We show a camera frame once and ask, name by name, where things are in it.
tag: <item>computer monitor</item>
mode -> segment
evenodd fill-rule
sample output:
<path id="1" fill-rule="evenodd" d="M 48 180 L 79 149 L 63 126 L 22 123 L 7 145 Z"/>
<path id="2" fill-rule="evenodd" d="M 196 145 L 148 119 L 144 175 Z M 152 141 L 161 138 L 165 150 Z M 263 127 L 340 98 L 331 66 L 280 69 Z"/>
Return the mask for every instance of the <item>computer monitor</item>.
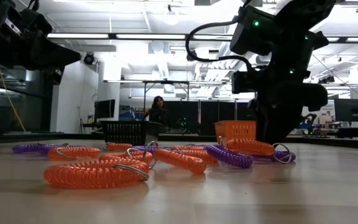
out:
<path id="1" fill-rule="evenodd" d="M 357 99 L 335 99 L 335 120 L 358 122 Z"/>
<path id="2" fill-rule="evenodd" d="M 114 106 L 116 100 L 103 100 L 94 103 L 94 120 L 98 122 L 104 118 L 114 117 Z"/>

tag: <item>yellow cable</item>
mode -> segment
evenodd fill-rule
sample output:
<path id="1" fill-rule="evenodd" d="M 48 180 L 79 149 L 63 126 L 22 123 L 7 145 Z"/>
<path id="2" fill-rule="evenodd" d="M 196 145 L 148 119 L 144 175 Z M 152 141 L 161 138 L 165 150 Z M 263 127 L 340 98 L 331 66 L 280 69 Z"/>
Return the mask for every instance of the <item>yellow cable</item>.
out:
<path id="1" fill-rule="evenodd" d="M 6 85 L 5 85 L 4 77 L 3 77 L 2 72 L 1 72 L 1 68 L 0 68 L 0 76 L 1 76 L 2 84 L 4 85 L 4 88 L 5 88 L 5 91 L 6 91 L 7 99 L 9 100 L 9 103 L 11 104 L 11 107 L 12 107 L 12 109 L 13 109 L 13 112 L 15 113 L 16 118 L 19 120 L 20 126 L 21 126 L 22 129 L 23 129 L 23 132 L 25 132 L 25 128 L 24 128 L 24 125 L 23 125 L 23 123 L 22 123 L 22 120 L 20 119 L 19 115 L 17 114 L 16 109 L 15 109 L 15 107 L 13 106 L 11 97 L 9 96 L 9 93 L 7 92 L 7 88 L 6 88 Z"/>

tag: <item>orange coiled keychain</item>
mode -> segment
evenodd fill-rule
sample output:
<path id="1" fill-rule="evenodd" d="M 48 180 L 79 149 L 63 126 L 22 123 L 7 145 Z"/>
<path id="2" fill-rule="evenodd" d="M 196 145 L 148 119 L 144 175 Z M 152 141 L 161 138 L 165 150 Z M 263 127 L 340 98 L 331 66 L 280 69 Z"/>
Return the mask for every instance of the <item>orange coiled keychain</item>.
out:
<path id="1" fill-rule="evenodd" d="M 179 154 L 186 156 L 193 156 L 202 159 L 207 164 L 218 163 L 218 160 L 210 156 L 206 150 L 180 150 L 178 148 L 173 148 L 172 151 L 177 151 Z"/>
<path id="2" fill-rule="evenodd" d="M 48 151 L 49 159 L 97 158 L 100 150 L 93 147 L 56 147 Z"/>
<path id="3" fill-rule="evenodd" d="M 52 186 L 73 189 L 105 189 L 137 180 L 147 180 L 149 165 L 134 159 L 64 164 L 48 167 L 44 179 Z"/>
<path id="4" fill-rule="evenodd" d="M 142 151 L 130 148 L 127 150 L 127 152 L 112 152 L 104 154 L 99 158 L 99 160 L 109 160 L 114 159 L 115 157 L 121 157 L 135 159 L 137 161 L 143 161 L 147 164 L 150 164 L 150 162 L 153 160 L 153 155 L 149 152 L 147 152 L 145 156 L 143 155 L 144 153 Z"/>
<path id="5" fill-rule="evenodd" d="M 274 153 L 274 147 L 272 145 L 247 139 L 228 140 L 227 148 L 230 151 L 258 156 L 271 156 Z"/>
<path id="6" fill-rule="evenodd" d="M 154 159 L 158 161 L 166 162 L 167 164 L 190 170 L 195 174 L 202 174 L 206 169 L 206 163 L 202 159 L 193 156 L 182 155 L 165 149 L 159 149 L 158 144 L 154 141 L 148 143 L 145 152 L 152 144 L 155 144 L 157 147 L 154 149 L 153 156 Z"/>
<path id="7" fill-rule="evenodd" d="M 116 151 L 127 151 L 127 149 L 131 148 L 131 144 L 125 144 L 125 143 L 111 143 L 107 142 L 105 145 L 105 148 L 107 150 L 116 150 Z"/>
<path id="8" fill-rule="evenodd" d="M 173 146 L 172 149 L 179 149 L 179 150 L 198 150 L 203 151 L 205 150 L 204 146 L 195 146 L 195 145 L 188 145 L 188 146 Z"/>

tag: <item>black partition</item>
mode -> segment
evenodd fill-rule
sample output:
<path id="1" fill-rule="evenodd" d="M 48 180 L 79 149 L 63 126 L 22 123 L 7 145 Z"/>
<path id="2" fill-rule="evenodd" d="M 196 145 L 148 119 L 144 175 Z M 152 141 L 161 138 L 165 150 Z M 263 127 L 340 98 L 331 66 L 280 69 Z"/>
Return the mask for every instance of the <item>black partition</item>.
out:
<path id="1" fill-rule="evenodd" d="M 201 102 L 201 129 L 203 136 L 214 136 L 214 123 L 219 121 L 219 103 L 217 101 Z"/>
<path id="2" fill-rule="evenodd" d="M 165 109 L 169 112 L 171 128 L 180 128 L 179 119 L 186 118 L 191 127 L 198 125 L 198 102 L 196 101 L 166 101 Z"/>
<path id="3" fill-rule="evenodd" d="M 198 129 L 198 102 L 197 101 L 185 101 L 183 100 L 181 105 L 183 105 L 183 114 L 185 115 L 187 122 L 189 124 L 189 129 L 192 133 L 196 133 Z"/>
<path id="4" fill-rule="evenodd" d="M 219 121 L 235 120 L 235 109 L 235 103 L 219 102 Z"/>
<path id="5" fill-rule="evenodd" d="M 254 112 L 248 109 L 248 103 L 237 102 L 237 120 L 239 121 L 256 120 Z"/>

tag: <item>window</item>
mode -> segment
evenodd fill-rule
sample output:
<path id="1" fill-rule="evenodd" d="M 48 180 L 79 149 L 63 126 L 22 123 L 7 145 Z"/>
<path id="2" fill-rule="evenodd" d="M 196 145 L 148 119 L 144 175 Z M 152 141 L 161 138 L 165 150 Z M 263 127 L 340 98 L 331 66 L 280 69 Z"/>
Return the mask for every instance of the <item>window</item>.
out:
<path id="1" fill-rule="evenodd" d="M 14 91 L 8 91 L 8 93 L 26 131 L 42 130 L 42 99 Z M 6 91 L 2 88 L 0 88 L 0 127 L 6 131 L 22 131 Z"/>
<path id="2" fill-rule="evenodd" d="M 26 131 L 49 131 L 52 82 L 48 82 L 39 71 L 27 71 L 21 67 L 1 66 L 1 71 L 8 91 L 0 77 L 0 128 L 7 132 L 22 131 L 13 105 Z"/>

